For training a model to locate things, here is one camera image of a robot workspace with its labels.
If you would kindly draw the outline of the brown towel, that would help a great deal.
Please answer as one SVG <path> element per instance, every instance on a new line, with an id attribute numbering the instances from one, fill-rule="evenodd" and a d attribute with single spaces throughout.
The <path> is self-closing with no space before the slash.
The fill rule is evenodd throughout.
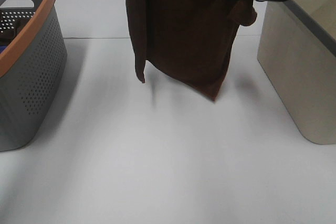
<path id="1" fill-rule="evenodd" d="M 226 77 L 240 26 L 257 18 L 252 0 L 125 0 L 135 73 L 150 62 L 211 100 Z"/>

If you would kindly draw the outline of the blue towel in basket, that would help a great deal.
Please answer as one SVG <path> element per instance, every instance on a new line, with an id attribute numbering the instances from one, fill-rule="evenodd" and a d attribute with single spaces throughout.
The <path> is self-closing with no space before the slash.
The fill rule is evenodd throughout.
<path id="1" fill-rule="evenodd" d="M 0 53 L 2 53 L 6 48 L 7 46 L 0 46 Z"/>

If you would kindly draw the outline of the beige basket grey rim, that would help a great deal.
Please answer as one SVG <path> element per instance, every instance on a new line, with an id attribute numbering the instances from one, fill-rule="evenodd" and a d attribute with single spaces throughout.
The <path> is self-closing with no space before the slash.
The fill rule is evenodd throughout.
<path id="1" fill-rule="evenodd" d="M 300 133 L 335 143 L 335 0 L 269 2 L 258 61 Z"/>

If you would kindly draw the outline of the grey perforated basket orange rim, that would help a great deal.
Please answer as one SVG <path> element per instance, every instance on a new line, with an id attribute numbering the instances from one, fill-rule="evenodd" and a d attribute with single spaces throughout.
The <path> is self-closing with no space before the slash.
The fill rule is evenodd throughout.
<path id="1" fill-rule="evenodd" d="M 67 61 L 56 0 L 1 6 L 1 151 L 28 144 L 57 93 Z"/>

